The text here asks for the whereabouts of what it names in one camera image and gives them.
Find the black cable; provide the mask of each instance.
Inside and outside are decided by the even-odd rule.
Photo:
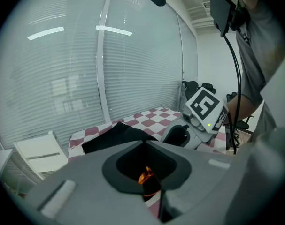
[[[229,127],[230,127],[230,136],[231,136],[231,141],[232,141],[232,145],[233,145],[233,154],[236,154],[236,145],[235,145],[235,140],[234,140],[234,130],[233,130],[233,125],[232,125],[232,118],[231,118],[231,114],[228,113],[228,119],[229,119]]]
[[[227,39],[226,36],[224,36],[224,39],[231,51],[233,60],[234,60],[234,65],[235,65],[235,70],[236,70],[236,76],[237,76],[237,83],[238,83],[238,99],[237,99],[237,106],[236,106],[236,111],[235,111],[235,116],[234,116],[234,124],[233,124],[233,131],[235,131],[236,129],[236,124],[237,124],[237,120],[238,120],[238,116],[239,116],[239,110],[240,110],[240,102],[241,102],[241,73],[240,73],[240,68],[238,65],[238,61],[235,55],[235,52],[229,42],[229,40]]]

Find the black chair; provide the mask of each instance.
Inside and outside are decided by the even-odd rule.
[[[184,84],[186,88],[185,97],[188,101],[197,92],[199,85],[196,81],[190,81],[190,82],[182,81],[182,83]]]
[[[197,92],[197,90],[200,88],[198,83],[196,81],[182,81],[182,83],[184,84],[186,90],[185,90],[185,96],[186,99],[189,100],[192,98],[192,96]],[[216,89],[213,88],[213,85],[210,83],[203,83],[202,87],[209,90],[210,92],[212,92],[213,94],[216,93]]]
[[[210,83],[203,83],[202,84],[203,88],[206,88],[207,90],[209,90],[210,92],[212,92],[213,94],[216,93],[216,89],[213,88],[213,85]]]
[[[226,98],[227,98],[227,102],[230,102],[233,98],[235,98],[237,96],[237,93],[236,92],[233,92],[231,94],[227,94],[226,95]],[[250,128],[250,126],[248,125],[248,122],[249,122],[249,119],[250,118],[253,118],[254,116],[249,116],[245,121],[237,121],[236,123],[236,129],[235,129],[235,132],[234,132],[234,140],[237,142],[238,146],[240,145],[239,141],[238,141],[238,138],[239,138],[239,134],[238,134],[238,131],[237,130],[248,130]]]

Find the person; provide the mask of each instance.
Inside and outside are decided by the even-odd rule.
[[[263,0],[239,0],[250,14],[250,21],[236,32],[242,64],[241,102],[238,120],[251,116],[263,102],[260,91],[273,76],[285,57],[285,33]],[[227,107],[234,120],[238,97]],[[257,127],[249,139],[276,127],[269,108],[264,104]]]

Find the ceiling vent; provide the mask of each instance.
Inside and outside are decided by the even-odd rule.
[[[203,7],[206,12],[210,12],[210,2],[203,2]]]

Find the white chair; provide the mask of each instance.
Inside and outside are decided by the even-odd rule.
[[[56,171],[67,164],[67,157],[59,146],[53,131],[47,135],[14,142],[27,165],[42,179],[41,173]]]

